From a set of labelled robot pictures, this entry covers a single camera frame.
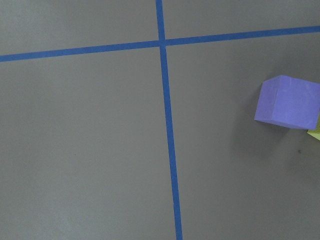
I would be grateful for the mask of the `purple foam block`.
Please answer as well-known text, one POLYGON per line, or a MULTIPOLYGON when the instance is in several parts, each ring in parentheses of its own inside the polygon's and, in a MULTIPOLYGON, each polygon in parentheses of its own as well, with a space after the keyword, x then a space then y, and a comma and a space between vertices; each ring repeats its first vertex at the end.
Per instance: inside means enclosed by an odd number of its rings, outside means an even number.
POLYGON ((320 84, 279 75, 262 83, 254 119, 290 129, 314 130, 320 84))

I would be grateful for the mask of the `yellow foam block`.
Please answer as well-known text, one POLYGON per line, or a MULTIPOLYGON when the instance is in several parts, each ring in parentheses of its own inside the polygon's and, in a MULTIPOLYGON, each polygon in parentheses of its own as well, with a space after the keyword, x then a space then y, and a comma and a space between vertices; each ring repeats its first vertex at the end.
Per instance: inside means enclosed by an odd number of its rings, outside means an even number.
POLYGON ((315 129, 309 129, 307 133, 320 141, 320 119, 318 119, 315 129))

